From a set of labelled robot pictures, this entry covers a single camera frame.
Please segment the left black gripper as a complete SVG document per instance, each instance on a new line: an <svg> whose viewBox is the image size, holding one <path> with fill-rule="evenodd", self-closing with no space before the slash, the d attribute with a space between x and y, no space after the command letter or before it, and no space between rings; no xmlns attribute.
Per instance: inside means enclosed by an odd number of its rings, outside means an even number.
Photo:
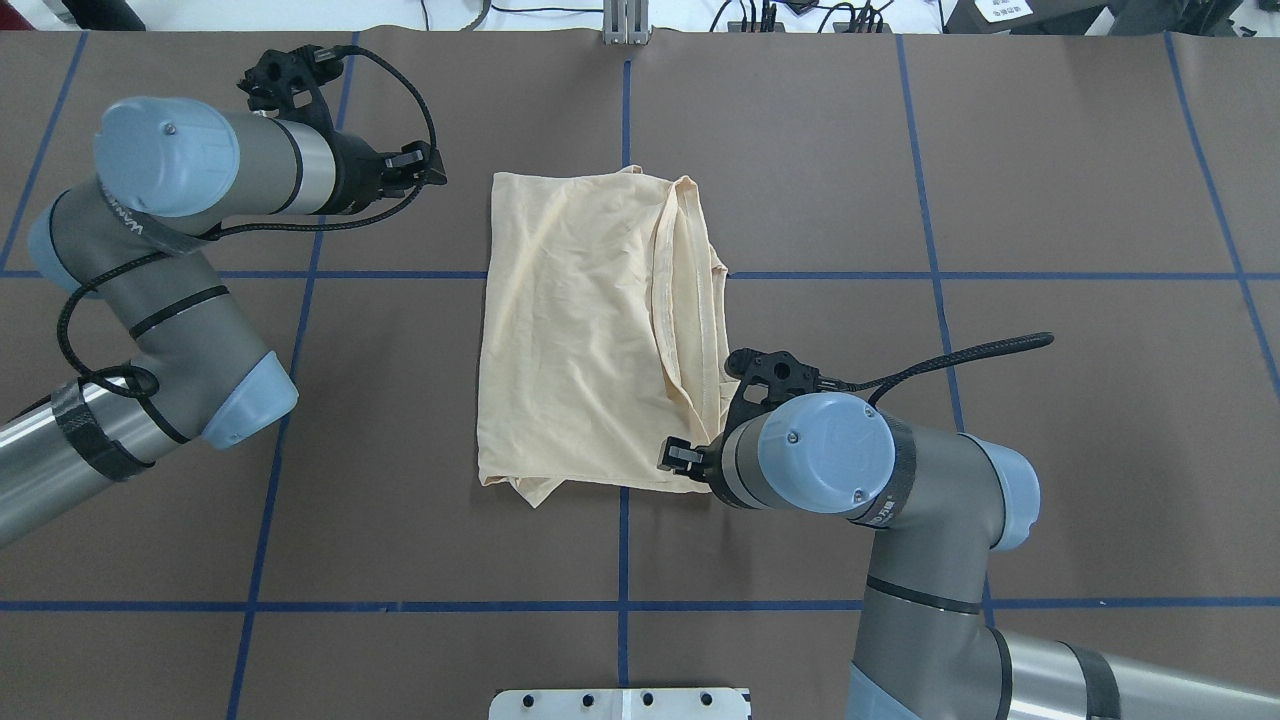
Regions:
<svg viewBox="0 0 1280 720"><path fill-rule="evenodd" d="M430 142L380 152L353 135L330 132L324 138L334 159L335 181L323 215L351 215L384 197L406 197L415 187L448 184L442 155Z"/></svg>

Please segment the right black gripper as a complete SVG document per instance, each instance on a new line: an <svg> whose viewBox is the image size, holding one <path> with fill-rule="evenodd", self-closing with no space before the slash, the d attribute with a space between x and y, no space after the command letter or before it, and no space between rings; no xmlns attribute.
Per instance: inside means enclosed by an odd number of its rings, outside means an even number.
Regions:
<svg viewBox="0 0 1280 720"><path fill-rule="evenodd" d="M735 450L727 430L709 445L692 445L682 438L666 438L657 466L675 475L700 475L713 495L739 495L740 480Z"/></svg>

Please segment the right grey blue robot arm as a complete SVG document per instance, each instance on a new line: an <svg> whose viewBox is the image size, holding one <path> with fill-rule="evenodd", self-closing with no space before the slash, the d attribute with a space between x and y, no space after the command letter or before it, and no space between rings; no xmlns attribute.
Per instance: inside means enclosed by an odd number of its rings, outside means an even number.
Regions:
<svg viewBox="0 0 1280 720"><path fill-rule="evenodd" d="M850 719L1275 719L1277 697L986 621L989 557L1036 524L1020 454L814 393L659 465L724 503L841 518L876 533L851 661Z"/></svg>

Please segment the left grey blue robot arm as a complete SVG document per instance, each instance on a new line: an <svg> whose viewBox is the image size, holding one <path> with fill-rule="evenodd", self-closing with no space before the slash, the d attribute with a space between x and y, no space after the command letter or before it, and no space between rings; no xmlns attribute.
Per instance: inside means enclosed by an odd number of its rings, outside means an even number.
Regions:
<svg viewBox="0 0 1280 720"><path fill-rule="evenodd" d="M436 132L396 152L301 113L228 113L128 97L102 115L93 177L29 231L38 272L68 292L55 338L74 377L3 427L10 544L192 439L229 448L289 414L298 391L205 256L274 214L353 215L444 184Z"/></svg>

